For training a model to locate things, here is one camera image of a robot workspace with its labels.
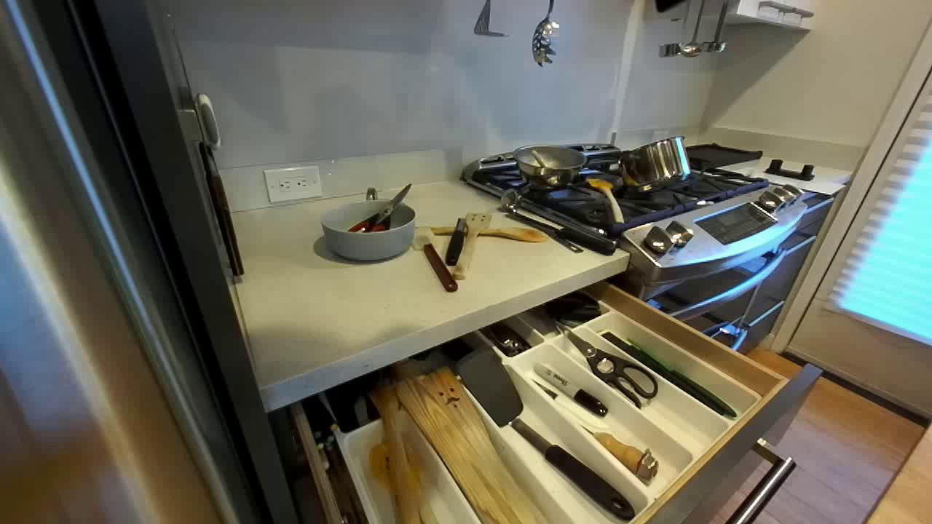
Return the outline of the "black kitchen scissors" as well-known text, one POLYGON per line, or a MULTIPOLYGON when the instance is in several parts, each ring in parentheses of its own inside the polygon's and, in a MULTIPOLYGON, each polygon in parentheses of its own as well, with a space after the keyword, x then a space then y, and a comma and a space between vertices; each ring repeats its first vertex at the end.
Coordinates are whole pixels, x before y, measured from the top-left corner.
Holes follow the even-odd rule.
POLYGON ((639 363, 603 353, 600 347, 588 344, 586 339, 568 333, 571 347, 586 358, 588 369, 616 394, 623 394, 634 407, 642 407, 648 398, 657 395, 657 382, 639 363))

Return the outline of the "white wall outlet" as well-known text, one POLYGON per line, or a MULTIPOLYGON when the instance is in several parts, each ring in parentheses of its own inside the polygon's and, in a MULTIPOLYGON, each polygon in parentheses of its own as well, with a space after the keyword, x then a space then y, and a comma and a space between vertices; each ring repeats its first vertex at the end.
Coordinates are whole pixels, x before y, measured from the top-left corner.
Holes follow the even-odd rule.
POLYGON ((323 178, 318 167, 267 170, 265 189, 271 203, 303 202, 323 192, 323 178))

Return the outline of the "stainless steel gas stove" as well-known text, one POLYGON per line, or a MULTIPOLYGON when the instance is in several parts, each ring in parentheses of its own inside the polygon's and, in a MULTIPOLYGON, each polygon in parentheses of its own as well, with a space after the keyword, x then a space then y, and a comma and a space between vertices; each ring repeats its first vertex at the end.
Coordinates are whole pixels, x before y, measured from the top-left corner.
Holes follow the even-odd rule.
POLYGON ((543 219, 605 235, 628 257, 616 285, 688 321, 731 349, 757 347, 784 315, 792 285, 826 221, 842 180, 817 187, 733 167, 692 167, 690 178, 648 196, 615 187, 626 221, 586 183, 609 170, 609 144, 568 146, 581 170, 568 187, 517 171, 514 151, 472 160, 459 180, 492 196, 514 189, 543 219))

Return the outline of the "small black handled tool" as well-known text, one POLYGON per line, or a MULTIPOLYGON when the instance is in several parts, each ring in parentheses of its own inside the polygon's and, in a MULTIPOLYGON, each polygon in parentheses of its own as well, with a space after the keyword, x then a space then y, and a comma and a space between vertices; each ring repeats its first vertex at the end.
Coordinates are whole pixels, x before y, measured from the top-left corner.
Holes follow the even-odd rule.
POLYGON ((572 401, 577 401, 580 407, 586 407, 588 413, 594 413, 594 416, 605 416, 605 413, 609 413, 609 407, 605 407, 596 395, 591 395, 588 390, 581 390, 580 385, 572 385, 571 378, 564 378, 561 374, 556 374, 554 368, 548 368, 548 363, 532 363, 532 374, 536 374, 543 385, 556 387, 561 395, 572 398, 572 401))

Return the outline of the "open wooden kitchen drawer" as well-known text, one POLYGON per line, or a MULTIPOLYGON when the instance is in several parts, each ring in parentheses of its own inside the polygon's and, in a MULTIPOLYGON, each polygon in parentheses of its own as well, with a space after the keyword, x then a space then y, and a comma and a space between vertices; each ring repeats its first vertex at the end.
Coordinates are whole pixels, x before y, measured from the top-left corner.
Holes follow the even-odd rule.
POLYGON ((459 291, 404 285, 377 295, 338 285, 326 295, 299 291, 278 299, 251 333, 262 401, 278 410, 455 342, 484 347, 487 327, 508 324, 530 339, 523 353, 501 362, 523 398, 523 416, 615 483, 634 505, 634 524, 698 524, 731 499, 757 464, 771 465, 771 483, 792 474, 792 461, 778 455, 771 442, 781 440, 817 382, 811 363, 784 376, 609 282, 586 291, 600 307, 594 318, 577 327, 539 321, 532 311, 558 295, 556 285, 466 285, 459 291), (639 362, 634 363, 655 376, 657 395, 634 407, 588 369, 568 333, 634 362, 603 333, 628 339, 661 363, 717 394, 736 416, 720 416, 639 362), (588 413, 543 385, 532 363, 554 368, 596 395, 609 413, 588 413), (648 483, 638 480, 594 440, 594 432, 648 449, 657 474, 648 483))

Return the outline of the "red handled knife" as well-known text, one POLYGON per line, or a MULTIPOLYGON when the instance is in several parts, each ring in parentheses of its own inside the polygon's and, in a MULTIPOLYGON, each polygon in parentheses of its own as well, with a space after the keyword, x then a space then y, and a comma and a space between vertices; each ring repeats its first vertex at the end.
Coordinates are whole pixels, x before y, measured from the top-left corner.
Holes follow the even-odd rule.
POLYGON ((437 248, 431 243, 422 243, 422 253, 434 272, 434 276, 439 280, 439 285, 444 291, 457 291, 457 280, 447 273, 444 261, 439 259, 437 248))

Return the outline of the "small steel frying pan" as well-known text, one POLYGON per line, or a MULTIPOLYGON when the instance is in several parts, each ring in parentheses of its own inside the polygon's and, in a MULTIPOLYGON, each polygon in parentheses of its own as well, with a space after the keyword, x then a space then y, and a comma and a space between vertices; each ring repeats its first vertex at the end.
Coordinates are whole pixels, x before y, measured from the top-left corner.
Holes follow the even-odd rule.
POLYGON ((514 151, 517 171, 540 187, 568 187, 581 170, 581 154, 568 146, 532 146, 514 151))

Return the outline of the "hanging ladles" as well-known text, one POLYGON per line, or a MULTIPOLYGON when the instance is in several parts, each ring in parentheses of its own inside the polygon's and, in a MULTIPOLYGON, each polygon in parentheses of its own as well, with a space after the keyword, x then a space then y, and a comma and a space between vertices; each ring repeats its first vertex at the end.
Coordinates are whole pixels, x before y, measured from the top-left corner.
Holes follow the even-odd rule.
POLYGON ((728 18, 728 8, 731 8, 731 0, 720 0, 720 14, 717 14, 717 24, 711 30, 711 36, 705 37, 702 30, 705 30, 705 2, 708 0, 698 0, 698 11, 692 18, 692 33, 688 40, 672 40, 672 45, 663 45, 661 47, 661 55, 663 59, 698 59, 698 55, 721 55, 728 49, 728 40, 725 40, 725 18, 728 18))

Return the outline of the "dark green sheathed knife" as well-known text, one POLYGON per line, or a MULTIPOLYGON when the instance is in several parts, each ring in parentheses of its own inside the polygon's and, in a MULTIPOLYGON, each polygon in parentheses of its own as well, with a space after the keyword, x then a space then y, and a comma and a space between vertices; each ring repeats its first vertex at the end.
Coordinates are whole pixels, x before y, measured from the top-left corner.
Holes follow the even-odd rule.
POLYGON ((733 420, 736 410, 721 401, 717 394, 711 394, 708 387, 702 387, 698 382, 688 378, 685 374, 661 363, 657 358, 651 358, 645 349, 634 347, 628 339, 621 339, 615 333, 603 333, 603 339, 609 344, 615 344, 616 349, 628 353, 634 362, 639 362, 642 368, 655 369, 657 376, 663 376, 670 385, 674 385, 677 390, 690 394, 695 401, 702 401, 705 407, 717 410, 725 420, 733 420))

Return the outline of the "black cast iron griddle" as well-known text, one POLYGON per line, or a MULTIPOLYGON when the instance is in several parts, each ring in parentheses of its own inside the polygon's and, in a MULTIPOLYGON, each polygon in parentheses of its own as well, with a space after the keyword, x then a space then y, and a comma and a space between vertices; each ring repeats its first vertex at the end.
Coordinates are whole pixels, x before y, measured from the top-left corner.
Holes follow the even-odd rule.
POLYGON ((760 160, 760 151, 731 148, 731 146, 720 146, 720 144, 705 144, 705 146, 690 146, 690 148, 688 148, 688 160, 690 160, 692 167, 711 170, 711 167, 733 167, 733 162, 760 160))

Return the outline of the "black handled knife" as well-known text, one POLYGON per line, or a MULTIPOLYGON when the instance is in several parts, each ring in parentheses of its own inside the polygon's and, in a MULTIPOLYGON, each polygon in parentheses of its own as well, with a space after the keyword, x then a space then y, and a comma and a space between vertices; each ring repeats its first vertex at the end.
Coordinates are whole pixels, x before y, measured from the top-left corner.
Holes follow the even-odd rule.
POLYGON ((457 266, 463 245, 466 245, 466 234, 468 234, 466 219, 457 219, 450 238, 447 238, 447 248, 444 248, 444 266, 457 266))

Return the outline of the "white cutlery organizer tray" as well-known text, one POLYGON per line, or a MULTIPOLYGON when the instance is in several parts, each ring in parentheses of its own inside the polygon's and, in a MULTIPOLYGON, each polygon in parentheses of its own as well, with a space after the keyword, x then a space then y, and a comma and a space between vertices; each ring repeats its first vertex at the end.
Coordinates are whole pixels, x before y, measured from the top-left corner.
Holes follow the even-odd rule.
POLYGON ((514 356, 472 333, 377 376, 380 416, 338 440, 372 524, 402 506, 370 470, 377 440, 414 458, 434 524, 698 524, 784 387, 626 296, 586 324, 530 311, 513 328, 514 356))

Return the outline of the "wooden spatulas bundle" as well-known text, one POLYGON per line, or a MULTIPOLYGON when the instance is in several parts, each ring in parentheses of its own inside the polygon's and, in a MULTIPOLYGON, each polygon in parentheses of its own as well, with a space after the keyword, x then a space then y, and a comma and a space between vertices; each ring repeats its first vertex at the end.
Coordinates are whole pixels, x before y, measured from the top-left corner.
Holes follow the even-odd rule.
POLYGON ((417 474, 402 442, 399 416, 408 416, 439 464, 466 494, 481 524, 540 524, 543 512, 508 473, 488 438, 478 406, 447 369, 418 376, 385 376, 370 398, 385 422, 393 458, 390 474, 399 480, 402 506, 411 506, 417 474))

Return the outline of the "wooden spoon on counter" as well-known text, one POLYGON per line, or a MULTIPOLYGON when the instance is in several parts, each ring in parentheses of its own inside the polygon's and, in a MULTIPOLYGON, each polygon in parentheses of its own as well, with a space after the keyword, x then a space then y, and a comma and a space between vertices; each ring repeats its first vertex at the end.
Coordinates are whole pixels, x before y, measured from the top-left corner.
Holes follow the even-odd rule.
MULTIPOLYGON (((431 235, 455 235, 457 227, 427 227, 431 235)), ((481 238, 507 238, 507 243, 527 243, 527 245, 539 245, 548 235, 540 231, 532 227, 481 227, 478 231, 481 238)))

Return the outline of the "grey bowl with utensils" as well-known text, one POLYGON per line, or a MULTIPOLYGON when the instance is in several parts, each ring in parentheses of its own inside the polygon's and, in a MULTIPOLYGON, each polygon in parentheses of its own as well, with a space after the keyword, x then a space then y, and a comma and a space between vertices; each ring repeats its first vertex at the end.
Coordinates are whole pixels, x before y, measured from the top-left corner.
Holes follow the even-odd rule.
POLYGON ((404 203, 404 192, 390 202, 351 202, 321 219, 323 245, 348 261, 380 261, 402 257, 417 231, 417 213, 404 203))

